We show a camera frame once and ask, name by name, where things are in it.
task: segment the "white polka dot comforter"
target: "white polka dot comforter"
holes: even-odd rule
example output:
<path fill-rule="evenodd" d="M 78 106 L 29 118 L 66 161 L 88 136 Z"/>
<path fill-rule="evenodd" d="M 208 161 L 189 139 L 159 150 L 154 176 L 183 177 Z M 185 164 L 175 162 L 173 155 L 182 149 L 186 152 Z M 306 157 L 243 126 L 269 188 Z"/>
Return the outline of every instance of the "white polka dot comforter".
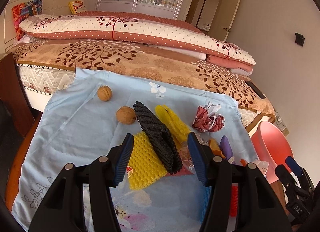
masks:
<path fill-rule="evenodd" d="M 253 66 L 246 51 L 202 33 L 160 22 L 115 16 L 35 15 L 19 27 L 30 36 L 49 39 L 109 39 L 183 48 Z"/>

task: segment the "pink plastic bucket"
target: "pink plastic bucket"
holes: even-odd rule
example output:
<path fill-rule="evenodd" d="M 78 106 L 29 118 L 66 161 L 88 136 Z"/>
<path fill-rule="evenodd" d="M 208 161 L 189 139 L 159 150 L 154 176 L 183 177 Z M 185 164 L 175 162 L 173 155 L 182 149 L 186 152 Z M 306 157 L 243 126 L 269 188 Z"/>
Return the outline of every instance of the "pink plastic bucket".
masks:
<path fill-rule="evenodd" d="M 291 172 L 285 159 L 288 156 L 293 157 L 292 150 L 287 139 L 276 126 L 268 121 L 262 121 L 259 123 L 257 131 L 252 135 L 251 141 L 259 159 L 269 162 L 266 176 L 270 184 L 278 180 L 275 175 L 275 169 L 278 165 L 283 164 Z"/>

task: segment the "round fruit sticker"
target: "round fruit sticker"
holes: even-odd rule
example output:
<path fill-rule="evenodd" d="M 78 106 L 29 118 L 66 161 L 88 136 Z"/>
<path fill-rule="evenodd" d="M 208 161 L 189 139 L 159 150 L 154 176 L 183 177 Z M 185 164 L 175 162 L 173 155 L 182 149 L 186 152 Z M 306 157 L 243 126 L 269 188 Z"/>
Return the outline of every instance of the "round fruit sticker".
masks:
<path fill-rule="evenodd" d="M 132 173 L 133 173 L 133 169 L 132 169 L 130 166 L 128 166 L 128 167 L 127 167 L 128 178 L 130 178 L 130 176 L 132 175 Z"/>

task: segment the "silver rivet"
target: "silver rivet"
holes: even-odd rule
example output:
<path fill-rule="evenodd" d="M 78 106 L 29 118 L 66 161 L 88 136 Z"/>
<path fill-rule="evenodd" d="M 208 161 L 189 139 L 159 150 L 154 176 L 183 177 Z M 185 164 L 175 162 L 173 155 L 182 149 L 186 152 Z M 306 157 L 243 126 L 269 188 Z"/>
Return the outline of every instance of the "silver rivet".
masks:
<path fill-rule="evenodd" d="M 108 157 L 107 156 L 101 156 L 100 158 L 99 158 L 99 161 L 100 162 L 106 162 L 108 160 Z"/>
<path fill-rule="evenodd" d="M 70 170 L 73 168 L 73 164 L 72 163 L 67 163 L 65 166 L 64 166 L 65 169 L 67 170 Z"/>
<path fill-rule="evenodd" d="M 248 163 L 249 169 L 255 169 L 257 166 L 254 163 Z"/>
<path fill-rule="evenodd" d="M 213 157 L 213 160 L 214 160 L 215 162 L 222 162 L 222 158 L 221 158 L 220 156 L 214 156 L 214 157 Z"/>

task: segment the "pink wrapper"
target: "pink wrapper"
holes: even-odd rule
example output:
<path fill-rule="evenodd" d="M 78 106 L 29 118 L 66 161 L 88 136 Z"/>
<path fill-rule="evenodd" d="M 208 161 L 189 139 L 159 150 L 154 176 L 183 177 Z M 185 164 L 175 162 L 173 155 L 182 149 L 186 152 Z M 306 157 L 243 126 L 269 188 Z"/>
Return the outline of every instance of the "pink wrapper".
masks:
<path fill-rule="evenodd" d="M 211 102 L 204 107 L 199 106 L 192 127 L 201 133 L 220 131 L 225 123 L 224 117 L 217 113 L 220 108 L 220 105 L 213 105 Z"/>

